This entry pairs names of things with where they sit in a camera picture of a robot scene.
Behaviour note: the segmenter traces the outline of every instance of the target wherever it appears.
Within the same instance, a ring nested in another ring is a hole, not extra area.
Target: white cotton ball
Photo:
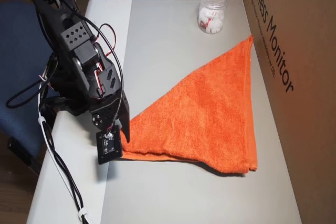
[[[223,10],[210,10],[202,7],[199,11],[198,24],[205,28],[206,33],[215,34],[222,29],[222,20],[224,19]]]
[[[223,22],[220,19],[216,18],[216,19],[211,20],[208,23],[208,26],[206,28],[206,32],[208,30],[209,31],[208,33],[215,34],[215,33],[219,32],[222,27],[223,27]]]

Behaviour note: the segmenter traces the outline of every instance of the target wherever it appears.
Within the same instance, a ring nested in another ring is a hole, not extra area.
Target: orange towel
[[[257,169],[250,36],[198,68],[137,115],[123,158],[203,162],[222,173]]]

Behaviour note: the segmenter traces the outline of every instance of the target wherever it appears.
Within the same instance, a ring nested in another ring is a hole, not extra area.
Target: black cable
[[[46,30],[44,28],[44,25],[43,25],[43,22],[42,22],[42,17],[40,15],[40,13],[37,11],[37,9],[36,9],[36,16],[37,16],[37,21],[38,21],[38,24],[41,28],[41,31],[42,31],[42,34],[43,34],[45,40],[48,42],[48,45],[52,49],[52,51],[55,52],[55,47],[53,46],[50,38],[47,35],[47,32],[46,32]]]
[[[116,53],[114,52],[111,44],[109,43],[109,41],[106,39],[105,35],[103,34],[103,32],[95,24],[91,20],[89,20],[88,18],[81,15],[75,7],[71,7],[71,5],[66,0],[61,0],[61,1],[72,11],[73,14],[75,14],[76,16],[78,16],[79,18],[81,18],[82,20],[87,22],[88,24],[90,24],[101,35],[101,37],[103,38],[105,43],[108,45],[110,51],[113,54],[113,57],[115,58],[115,60],[117,62],[117,65],[118,65],[118,68],[119,68],[119,73],[120,73],[121,93],[120,93],[120,99],[119,99],[117,111],[116,111],[116,113],[113,117],[113,120],[112,120],[112,125],[114,125],[115,120],[117,119],[117,116],[118,116],[118,113],[119,113],[119,110],[120,110],[120,106],[121,106],[121,102],[122,102],[122,96],[123,96],[123,90],[124,90],[123,74],[122,74],[122,69],[121,69],[119,59],[118,59]]]
[[[17,98],[18,96],[22,95],[23,93],[25,93],[26,91],[28,91],[29,89],[31,89],[32,87],[34,87],[35,85],[39,84],[40,82],[42,82],[42,80],[38,80],[34,83],[32,83],[31,85],[29,85],[28,87],[22,89],[21,91],[17,92],[15,95],[13,95],[11,98],[8,99],[8,101],[6,102],[6,107],[9,109],[16,109],[18,107],[21,107],[25,104],[27,104],[28,102],[30,102],[32,99],[34,99],[35,96],[37,96],[38,94],[40,94],[40,92],[49,84],[51,78],[53,77],[53,75],[56,72],[58,66],[58,59],[56,61],[56,65],[55,68],[53,69],[52,73],[50,74],[49,78],[42,84],[41,88],[39,90],[37,90],[31,97],[27,98],[26,100],[24,100],[23,102],[14,104],[14,105],[10,105],[10,103]]]
[[[66,166],[63,159],[59,156],[59,154],[55,150],[54,140],[53,140],[53,136],[51,134],[50,126],[46,122],[43,122],[42,124],[43,124],[44,131],[46,133],[48,133],[49,140],[47,141],[47,144],[50,147],[50,150],[51,150],[51,152],[52,152],[52,154],[55,158],[55,161],[56,161],[57,165],[61,168],[61,170],[64,172],[64,174],[66,175],[66,177],[69,181],[69,185],[70,185],[70,188],[71,188],[71,191],[72,191],[73,199],[74,199],[74,202],[76,204],[76,208],[79,211],[81,208],[83,208],[82,196],[81,196],[81,194],[78,190],[78,187],[77,187],[77,185],[76,185],[68,167]],[[85,219],[84,215],[82,215],[81,218],[82,218],[83,223],[88,223],[87,220]]]

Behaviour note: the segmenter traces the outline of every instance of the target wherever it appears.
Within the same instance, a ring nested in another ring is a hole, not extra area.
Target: white cable clip
[[[40,116],[38,119],[37,119],[38,123],[42,126],[42,123],[46,121],[46,119],[44,118],[44,116]]]
[[[80,221],[82,221],[82,215],[87,215],[88,214],[88,212],[86,211],[86,209],[83,207],[83,208],[81,208],[80,210],[79,210],[79,212],[78,212],[78,218],[80,219]]]

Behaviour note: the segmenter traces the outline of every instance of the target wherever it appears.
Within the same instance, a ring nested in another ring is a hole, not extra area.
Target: chair seat
[[[8,109],[6,101],[39,79],[51,54],[37,21],[35,7],[22,1],[0,3],[0,129],[17,139],[36,157],[44,140],[37,122],[37,97],[28,104]],[[18,103],[38,86],[14,100]]]

